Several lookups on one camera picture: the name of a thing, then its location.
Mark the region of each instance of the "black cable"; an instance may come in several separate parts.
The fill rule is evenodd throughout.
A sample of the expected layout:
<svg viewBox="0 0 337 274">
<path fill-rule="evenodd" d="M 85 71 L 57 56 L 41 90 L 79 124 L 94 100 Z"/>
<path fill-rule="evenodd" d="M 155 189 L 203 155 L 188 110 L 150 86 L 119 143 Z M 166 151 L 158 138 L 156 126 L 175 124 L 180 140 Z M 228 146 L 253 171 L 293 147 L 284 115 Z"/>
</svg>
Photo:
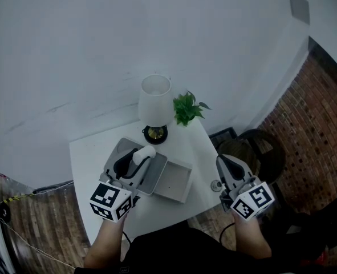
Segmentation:
<svg viewBox="0 0 337 274">
<path fill-rule="evenodd" d="M 129 242 L 129 245 L 132 245 L 132 242 L 130 241 L 130 239 L 128 238 L 127 234 L 125 232 L 123 232 L 124 236 L 127 238 L 127 241 Z"/>
<path fill-rule="evenodd" d="M 230 223 L 229 225 L 227 225 L 227 226 L 221 231 L 220 237 L 219 237 L 219 243 L 220 243 L 221 245 L 222 245 L 222 243 L 221 243 L 221 238 L 223 237 L 224 232 L 225 232 L 229 227 L 231 227 L 232 225 L 235 225 L 235 222 Z"/>
<path fill-rule="evenodd" d="M 223 141 L 220 142 L 218 145 L 216 145 L 215 150 L 218 150 L 218 149 L 220 148 L 221 144 L 223 144 L 224 142 L 225 142 L 225 140 L 223 140 Z"/>
</svg>

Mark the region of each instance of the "gray tray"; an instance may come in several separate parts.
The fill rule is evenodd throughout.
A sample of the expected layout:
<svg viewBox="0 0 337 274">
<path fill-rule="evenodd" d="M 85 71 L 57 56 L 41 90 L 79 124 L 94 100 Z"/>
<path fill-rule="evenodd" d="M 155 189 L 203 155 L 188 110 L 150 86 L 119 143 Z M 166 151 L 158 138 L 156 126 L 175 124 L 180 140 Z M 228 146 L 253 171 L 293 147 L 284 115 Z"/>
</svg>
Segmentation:
<svg viewBox="0 0 337 274">
<path fill-rule="evenodd" d="M 111 156 L 114 154 L 120 153 L 127 149 L 138 148 L 141 149 L 144 146 L 131 141 L 127 138 L 121 138 L 118 144 L 113 149 Z M 163 169 L 167 164 L 167 157 L 163 154 L 156 153 L 156 157 L 151 160 L 151 164 L 145 173 L 144 180 L 140 186 L 138 186 L 138 190 L 142 193 L 151 195 L 156 188 L 156 185 L 161 177 Z"/>
</svg>

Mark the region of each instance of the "cable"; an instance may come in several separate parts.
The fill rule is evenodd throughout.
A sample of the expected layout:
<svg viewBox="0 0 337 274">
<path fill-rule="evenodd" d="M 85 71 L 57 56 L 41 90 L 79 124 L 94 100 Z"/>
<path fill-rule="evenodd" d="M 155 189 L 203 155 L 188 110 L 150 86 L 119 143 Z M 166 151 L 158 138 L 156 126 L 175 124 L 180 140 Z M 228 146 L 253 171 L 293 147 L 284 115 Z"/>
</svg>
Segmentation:
<svg viewBox="0 0 337 274">
<path fill-rule="evenodd" d="M 54 258 L 53 256 L 49 255 L 48 253 L 43 252 L 41 249 L 38 249 L 38 248 L 33 247 L 33 246 L 32 246 L 31 244 L 29 244 L 25 239 L 23 239 L 23 238 L 21 237 L 21 235 L 19 235 L 16 231 L 14 231 L 14 229 L 13 229 L 11 226 L 9 226 L 8 224 L 6 224 L 6 222 L 4 222 L 2 218 L 0 218 L 0 221 L 1 221 L 4 225 L 6 225 L 10 230 L 12 230 L 12 231 L 13 231 L 13 232 L 14 232 L 14 233 L 15 233 L 15 234 L 16 234 L 16 235 L 17 235 L 17 236 L 24 242 L 24 243 L 26 243 L 26 244 L 27 244 L 29 247 L 31 247 L 32 249 L 36 250 L 36 251 L 37 251 L 38 253 L 40 253 L 41 255 L 43 255 L 43 256 L 45 256 L 45 257 L 51 259 L 51 260 L 60 262 L 60 263 L 66 265 L 66 266 L 68 266 L 68 267 L 71 267 L 73 270 L 76 270 L 75 267 L 73 267 L 73 266 L 71 266 L 71 265 L 69 265 L 69 264 L 67 264 L 67 263 L 65 263 L 65 262 L 62 262 L 62 261 L 60 261 L 60 260 Z"/>
<path fill-rule="evenodd" d="M 215 150 L 218 150 L 218 149 L 220 148 L 221 144 L 223 144 L 224 142 L 225 142 L 225 140 L 223 140 L 223 141 L 220 142 L 218 145 L 216 145 Z"/>
<path fill-rule="evenodd" d="M 230 223 L 229 225 L 227 225 L 227 226 L 221 231 L 220 237 L 219 237 L 219 243 L 220 243 L 221 245 L 222 245 L 222 243 L 221 243 L 221 238 L 223 237 L 224 232 L 225 232 L 229 227 L 231 227 L 232 225 L 235 225 L 235 222 Z"/>
<path fill-rule="evenodd" d="M 63 187 L 65 187 L 65 186 L 67 186 L 67 185 L 70 185 L 70 184 L 72 184 L 73 182 L 74 182 L 74 181 L 71 181 L 71 182 L 69 182 L 68 184 L 64 184 L 64 185 L 62 185 L 62 186 L 60 186 L 60 187 L 56 187 L 56 188 L 54 188 L 54 189 L 51 189 L 51 190 L 48 190 L 48 191 L 45 191 L 45 192 L 36 193 L 36 194 L 29 194 L 29 195 L 21 195 L 21 196 L 13 197 L 13 198 L 16 198 L 16 199 L 18 200 L 18 198 L 32 197 L 32 196 L 37 196 L 37 195 L 41 195 L 41 194 L 46 194 L 46 193 L 48 193 L 48 192 L 51 192 L 51 191 L 54 191 L 54 190 L 58 190 L 58 189 L 63 188 Z M 8 200 L 13 199 L 13 198 L 5 199 L 5 200 L 1 201 L 0 204 L 1 204 L 1 203 L 7 203 Z"/>
<path fill-rule="evenodd" d="M 60 187 L 56 187 L 56 188 L 54 188 L 54 189 L 51 189 L 51 190 L 48 190 L 48 191 L 45 191 L 45 192 L 42 192 L 42 193 L 36 193 L 36 194 L 33 194 L 33 196 L 37 196 L 37 195 L 40 195 L 40 194 L 45 194 L 45 193 L 48 193 L 48 192 L 51 192 L 51 191 L 54 191 L 54 190 L 58 190 L 58 189 L 60 189 L 60 188 L 63 188 L 63 187 L 65 187 L 65 186 L 67 186 L 67 185 L 70 185 L 70 184 L 72 184 L 74 181 L 71 181 L 71 182 L 69 182 L 68 184 L 64 184 L 64 185 L 62 185 L 62 186 L 60 186 Z"/>
<path fill-rule="evenodd" d="M 129 245 L 132 245 L 132 242 L 130 241 L 130 239 L 128 238 L 127 234 L 123 231 L 124 236 L 127 238 L 127 241 L 129 242 Z"/>
</svg>

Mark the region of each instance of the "wooden floor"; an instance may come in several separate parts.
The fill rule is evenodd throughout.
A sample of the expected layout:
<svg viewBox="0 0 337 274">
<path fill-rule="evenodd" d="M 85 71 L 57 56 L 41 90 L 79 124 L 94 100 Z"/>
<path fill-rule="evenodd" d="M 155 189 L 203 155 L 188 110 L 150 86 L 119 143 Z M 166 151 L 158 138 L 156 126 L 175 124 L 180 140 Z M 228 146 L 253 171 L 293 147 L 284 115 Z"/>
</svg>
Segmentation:
<svg viewBox="0 0 337 274">
<path fill-rule="evenodd" d="M 0 175 L 0 197 L 31 193 L 32 189 Z M 23 198 L 8 203 L 11 210 L 10 226 L 32 246 L 73 267 L 81 267 L 90 247 L 78 209 L 74 185 Z M 230 213 L 218 205 L 188 220 L 191 227 L 219 239 L 220 232 L 233 222 Z M 73 273 L 73 269 L 50 260 L 27 246 L 11 230 L 6 230 L 24 273 Z M 235 249 L 234 228 L 222 238 L 223 245 Z M 122 256 L 128 250 L 125 241 Z"/>
</svg>

